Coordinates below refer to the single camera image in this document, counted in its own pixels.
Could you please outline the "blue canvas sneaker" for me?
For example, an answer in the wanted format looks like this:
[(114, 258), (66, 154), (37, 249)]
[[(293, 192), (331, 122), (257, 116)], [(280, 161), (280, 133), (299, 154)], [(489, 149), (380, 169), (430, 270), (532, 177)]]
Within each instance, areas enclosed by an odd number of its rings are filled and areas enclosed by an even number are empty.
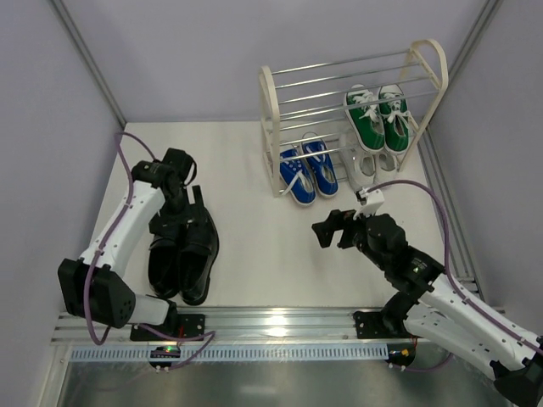
[(294, 201), (302, 206), (313, 204), (316, 190), (311, 174), (296, 148), (290, 148), (279, 154), (279, 173), (284, 184), (281, 196), (291, 195)]
[(322, 139), (311, 140), (315, 132), (306, 132), (302, 136), (301, 149), (316, 182), (317, 191), (324, 198), (333, 197), (339, 190), (338, 180), (333, 168), (333, 161), (327, 152), (327, 144)]

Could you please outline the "green canvas sneaker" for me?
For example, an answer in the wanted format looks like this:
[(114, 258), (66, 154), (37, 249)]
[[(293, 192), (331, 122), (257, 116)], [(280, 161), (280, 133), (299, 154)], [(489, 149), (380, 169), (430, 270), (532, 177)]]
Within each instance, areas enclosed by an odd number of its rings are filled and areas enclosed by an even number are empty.
[(383, 118), (377, 96), (362, 84), (355, 84), (344, 96), (347, 119), (350, 121), (361, 148), (378, 153), (384, 147)]
[(410, 111), (405, 95), (397, 84), (382, 86), (378, 91), (379, 112), (383, 118), (385, 148), (402, 155), (409, 146)]

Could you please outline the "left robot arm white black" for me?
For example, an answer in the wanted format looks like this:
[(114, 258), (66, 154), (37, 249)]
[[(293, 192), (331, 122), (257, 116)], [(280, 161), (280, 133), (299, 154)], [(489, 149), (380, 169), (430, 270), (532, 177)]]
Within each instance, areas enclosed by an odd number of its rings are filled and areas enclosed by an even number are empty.
[(113, 328), (171, 324), (174, 304), (134, 293), (123, 276), (144, 232), (180, 239), (192, 216), (187, 186), (195, 168), (188, 153), (168, 148), (163, 159), (141, 161), (130, 170), (127, 192), (104, 229), (79, 259), (64, 259), (58, 268), (69, 314)]

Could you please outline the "cream metal shoe rack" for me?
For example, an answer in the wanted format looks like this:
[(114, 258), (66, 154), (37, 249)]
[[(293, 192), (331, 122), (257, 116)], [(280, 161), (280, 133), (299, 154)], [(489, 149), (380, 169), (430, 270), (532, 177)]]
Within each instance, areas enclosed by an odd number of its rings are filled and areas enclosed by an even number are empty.
[[(365, 63), (373, 60), (390, 59), (402, 56), (401, 64), (388, 62), (382, 67), (368, 70), (343, 73), (341, 75), (327, 76), (303, 81), (285, 83), (278, 85), (275, 79), (280, 75), (305, 73), (309, 70), (339, 67), (353, 63)], [(417, 146), (420, 138), (428, 129), (430, 120), (433, 118), (445, 92), (449, 86), (448, 61), (445, 50), (439, 42), (434, 39), (422, 39), (414, 41), (409, 48), (400, 51), (376, 53), (354, 59), (345, 59), (332, 63), (312, 64), (297, 68), (271, 71), (267, 66), (259, 69), (258, 79), (260, 84), (260, 126), (263, 137), (263, 159), (267, 166), (267, 173), (271, 183), (272, 195), (277, 198), (283, 192), (280, 188), (280, 153), (284, 146), (298, 146), (302, 143), (300, 139), (288, 139), (289, 131), (313, 128), (328, 123), (343, 122), (347, 120), (344, 113), (351, 110), (351, 106), (343, 104), (324, 105), (324, 98), (336, 97), (347, 93), (345, 90), (320, 92), (306, 96), (281, 100), (277, 96), (280, 91), (292, 90), (302, 86), (316, 86), (331, 81), (347, 79), (360, 79), (366, 75), (376, 75), (386, 72), (398, 71), (399, 76), (391, 81), (392, 85), (405, 85), (424, 81), (432, 87), (430, 90), (398, 97), (401, 100), (412, 98), (432, 97), (428, 109), (423, 117), (418, 120), (412, 114), (407, 115), (407, 125), (414, 131), (414, 136), (409, 141), (408, 149), (400, 156), (400, 169), (406, 166), (406, 161), (411, 157), (413, 149)]]

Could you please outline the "white sneaker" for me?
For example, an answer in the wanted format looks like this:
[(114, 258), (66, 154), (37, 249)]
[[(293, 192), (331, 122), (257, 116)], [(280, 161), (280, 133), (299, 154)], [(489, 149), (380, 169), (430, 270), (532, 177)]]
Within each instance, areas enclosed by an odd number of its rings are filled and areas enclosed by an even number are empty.
[(343, 162), (348, 183), (354, 192), (374, 183), (376, 165), (374, 157), (363, 150), (351, 134), (339, 137), (339, 156)]
[(394, 155), (381, 151), (373, 155), (375, 164), (374, 178), (376, 181), (390, 181), (397, 175), (397, 160)]

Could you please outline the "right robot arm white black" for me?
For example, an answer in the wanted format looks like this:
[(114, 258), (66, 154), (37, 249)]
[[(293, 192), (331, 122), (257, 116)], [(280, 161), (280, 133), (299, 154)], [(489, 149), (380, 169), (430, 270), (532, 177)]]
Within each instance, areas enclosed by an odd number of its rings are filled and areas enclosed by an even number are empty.
[(339, 247), (356, 248), (383, 273), (396, 295), (383, 307), (391, 331), (427, 338), (482, 371), (516, 406), (542, 400), (542, 338), (508, 320), (445, 274), (444, 266), (409, 245), (389, 215), (333, 210), (312, 225), (321, 247), (335, 232)]

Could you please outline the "black leather shoe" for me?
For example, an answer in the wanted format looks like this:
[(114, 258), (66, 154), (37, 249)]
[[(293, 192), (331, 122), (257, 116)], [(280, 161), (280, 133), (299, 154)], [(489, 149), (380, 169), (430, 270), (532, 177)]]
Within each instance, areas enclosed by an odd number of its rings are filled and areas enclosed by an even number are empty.
[(215, 222), (204, 205), (192, 203), (185, 224), (178, 264), (179, 291), (190, 306), (201, 305), (208, 296), (210, 273), (220, 249)]
[(163, 299), (175, 297), (180, 290), (179, 256), (185, 243), (185, 232), (163, 237), (154, 235), (149, 246), (148, 282), (154, 294)]

